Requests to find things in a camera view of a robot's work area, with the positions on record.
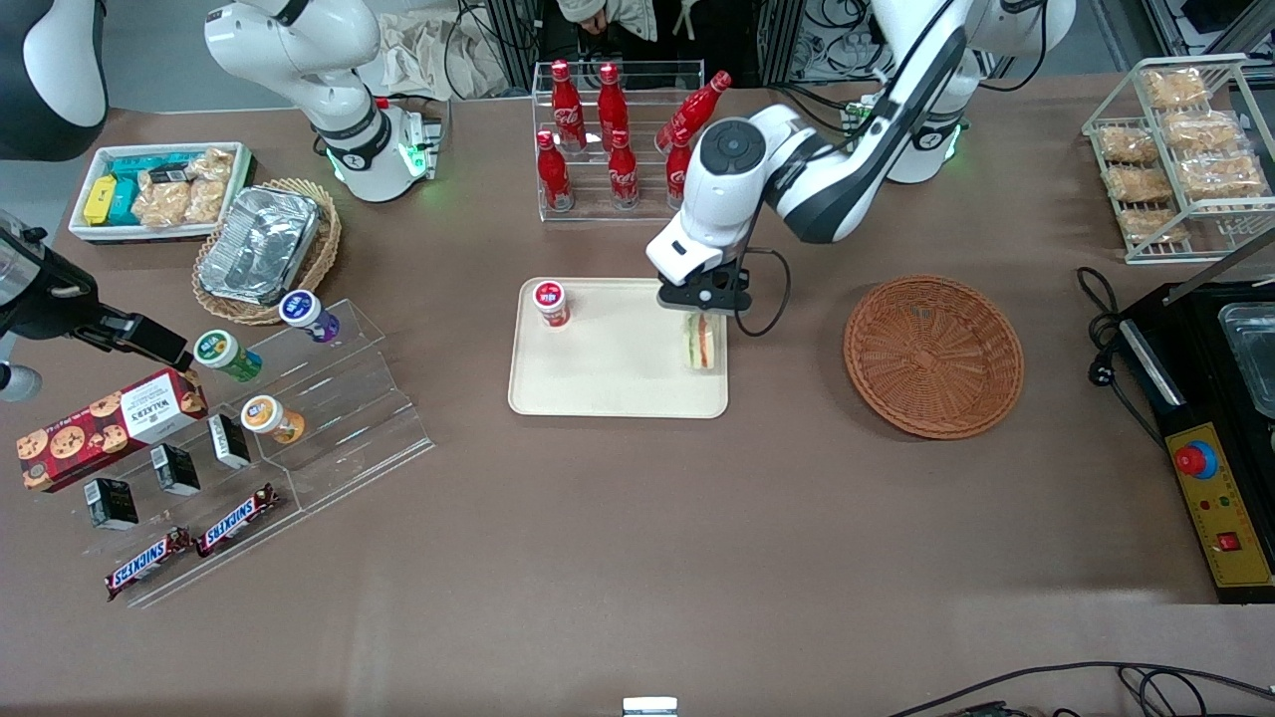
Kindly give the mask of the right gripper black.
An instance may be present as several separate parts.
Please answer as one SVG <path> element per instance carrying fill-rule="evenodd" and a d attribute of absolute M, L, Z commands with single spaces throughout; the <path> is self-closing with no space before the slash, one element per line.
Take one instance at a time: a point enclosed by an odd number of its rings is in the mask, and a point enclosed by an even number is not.
<path fill-rule="evenodd" d="M 20 339 L 79 339 L 99 350 L 142 355 L 186 373 L 194 355 L 187 339 L 150 318 L 136 318 L 99 300 L 91 273 L 55 251 L 37 259 L 32 281 L 4 304 L 4 333 Z"/>

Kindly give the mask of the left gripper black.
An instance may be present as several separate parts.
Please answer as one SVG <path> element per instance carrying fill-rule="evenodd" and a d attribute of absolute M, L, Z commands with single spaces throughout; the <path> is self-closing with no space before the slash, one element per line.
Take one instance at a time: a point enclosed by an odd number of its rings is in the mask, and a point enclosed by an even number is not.
<path fill-rule="evenodd" d="M 695 313 L 713 314 L 713 334 L 727 336 L 728 315 L 751 313 L 750 273 L 740 265 L 696 272 L 682 285 L 660 278 L 657 304 L 683 313 L 683 330 L 694 330 Z"/>

